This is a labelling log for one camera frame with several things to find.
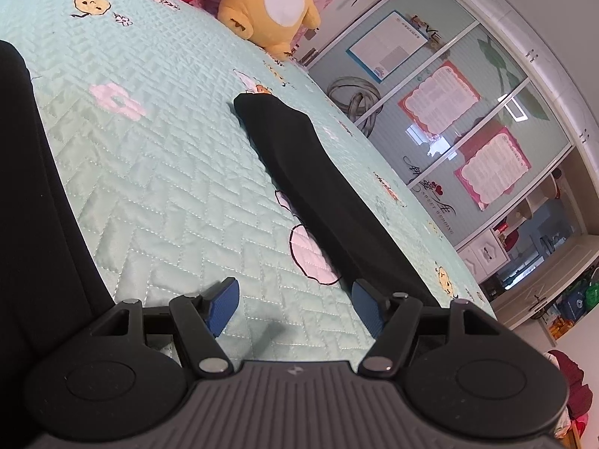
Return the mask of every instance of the pink-bordered poster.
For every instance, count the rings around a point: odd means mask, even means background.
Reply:
[[[468,79],[452,62],[445,61],[398,104],[424,133],[434,138],[478,101],[480,94]]]
[[[503,127],[454,174],[484,211],[530,168],[516,139]]]

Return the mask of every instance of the cabinet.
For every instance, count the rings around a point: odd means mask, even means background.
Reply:
[[[510,261],[510,257],[491,229],[483,231],[457,254],[479,284]]]

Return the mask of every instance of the bear's white belly patch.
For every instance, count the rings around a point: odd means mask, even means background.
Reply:
[[[305,0],[264,0],[264,7],[276,23],[292,27],[304,13]]]

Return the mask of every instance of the pink flower print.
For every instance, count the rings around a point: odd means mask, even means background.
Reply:
[[[340,276],[334,271],[324,253],[303,224],[294,226],[289,235],[291,257],[304,275],[321,285],[333,285]]]
[[[146,110],[137,101],[129,98],[127,91],[114,82],[91,85],[89,92],[96,98],[96,104],[106,111],[120,113],[133,121],[139,121],[142,116],[146,116]],[[123,104],[115,101],[115,98],[119,98]]]

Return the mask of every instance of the green leaf decal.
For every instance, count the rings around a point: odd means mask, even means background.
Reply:
[[[501,110],[501,124],[505,125],[505,126],[509,126],[512,125],[514,123],[514,120],[511,118],[510,113],[507,111],[507,109],[502,109]]]
[[[514,74],[512,74],[510,71],[507,71],[507,82],[510,83],[510,90],[513,91],[514,89],[516,89],[516,87],[518,86],[518,84],[520,84],[520,81],[522,79],[520,79],[518,76],[514,76]]]
[[[505,61],[501,54],[493,48],[493,46],[484,40],[478,40],[478,46],[483,51],[484,57],[489,61],[490,65],[498,69],[505,69]]]
[[[525,87],[522,91],[520,91],[516,98],[518,101],[520,101],[520,105],[532,116],[549,121],[549,116],[547,116],[547,113],[545,113],[543,106],[541,106],[541,103],[539,103],[537,98],[534,97],[534,94],[529,91],[528,87]]]
[[[507,71],[507,80],[510,83],[510,88],[513,91],[519,84],[520,78],[514,76],[510,71]],[[528,86],[522,89],[516,96],[517,100],[520,102],[520,106],[522,106],[528,113],[538,119],[546,119],[549,120],[547,113],[541,106],[541,103],[538,102],[537,98],[534,97],[534,94],[530,92]]]

